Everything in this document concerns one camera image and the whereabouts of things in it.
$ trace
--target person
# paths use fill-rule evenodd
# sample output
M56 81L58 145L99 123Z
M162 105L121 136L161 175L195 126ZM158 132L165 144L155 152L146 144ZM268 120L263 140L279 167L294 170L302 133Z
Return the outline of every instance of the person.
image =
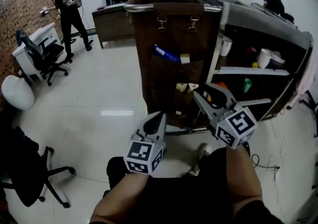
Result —
M282 0L264 0L263 6L278 15L283 16L285 14L285 7Z
M65 44L65 51L67 53L66 62L69 61L74 54L71 52L71 25L73 25L81 34L86 50L92 49L88 42L88 34L80 17L78 6L81 5L81 0L55 0L55 6L46 8L44 10L51 11L60 9L61 11L61 27Z
M128 172L122 157L107 166L111 190L95 207L91 224L282 222L262 202L262 191L244 146L199 151L197 176L153 178Z

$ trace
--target black office chair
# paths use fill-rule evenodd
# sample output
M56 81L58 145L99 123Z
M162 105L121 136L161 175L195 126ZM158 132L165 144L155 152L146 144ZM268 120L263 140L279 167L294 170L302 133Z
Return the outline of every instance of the black office chair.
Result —
M49 75L48 78L48 85L51 86L52 83L51 78L56 71L64 72L64 75L68 75L66 69L60 68L61 65L70 62L72 63L72 59L66 58L64 61L60 63L56 63L58 59L58 55L64 50L63 46L57 45L57 40L52 41L49 45L45 46L45 42L49 39L46 38L39 43L39 45L35 45L29 37L25 34L23 30L17 30L15 32L16 41L18 46L21 46L23 42L25 46L31 51L28 54L31 56L33 60L34 67L41 71L44 75L43 78L46 78L47 74Z
M68 170L71 174L75 169L69 166L48 170L46 161L48 152L54 153L53 148L45 147L44 154L39 155L39 145L28 138L24 132L16 127L10 128L10 141L2 145L2 156L7 161L9 177L12 183L0 183L7 189L14 189L22 203L30 207L36 200L45 201L41 197L44 184L64 208L69 208L68 202L63 202L49 181L49 176Z

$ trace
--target wooden desk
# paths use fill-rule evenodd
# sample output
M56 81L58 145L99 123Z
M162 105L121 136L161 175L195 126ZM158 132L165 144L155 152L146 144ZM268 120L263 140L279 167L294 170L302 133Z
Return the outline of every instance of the wooden desk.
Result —
M135 29L124 10L124 3L105 6L92 13L96 32L103 48L103 42L135 37Z

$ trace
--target pocket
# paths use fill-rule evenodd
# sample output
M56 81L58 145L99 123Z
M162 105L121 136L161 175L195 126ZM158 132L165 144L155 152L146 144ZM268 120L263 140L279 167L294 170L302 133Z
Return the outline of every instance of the pocket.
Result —
M154 112L170 111L173 101L173 87L166 87L161 89L151 89L153 96Z
M203 60L180 64L177 73L177 82L180 83L199 83L203 69Z
M152 55L151 80L154 88L164 88L168 84L175 84L178 63Z
M175 90L173 97L173 110L181 113L187 113L193 100L193 91L190 93L182 93L179 90Z
M177 115L175 113L167 114L167 124L183 129L187 125L187 115Z

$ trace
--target black pants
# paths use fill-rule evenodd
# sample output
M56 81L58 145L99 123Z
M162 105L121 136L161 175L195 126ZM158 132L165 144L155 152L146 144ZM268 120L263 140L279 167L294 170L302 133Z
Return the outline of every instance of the black pants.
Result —
M197 177L149 177L128 223L230 222L232 203L227 186L226 149L218 149L201 158L199 167ZM109 161L107 175L111 189L127 171L122 157Z
M61 27L63 32L65 51L67 54L71 52L71 25L73 25L81 34L85 46L89 45L88 35L83 22L80 18L80 13L78 9L75 9L70 14L61 15Z

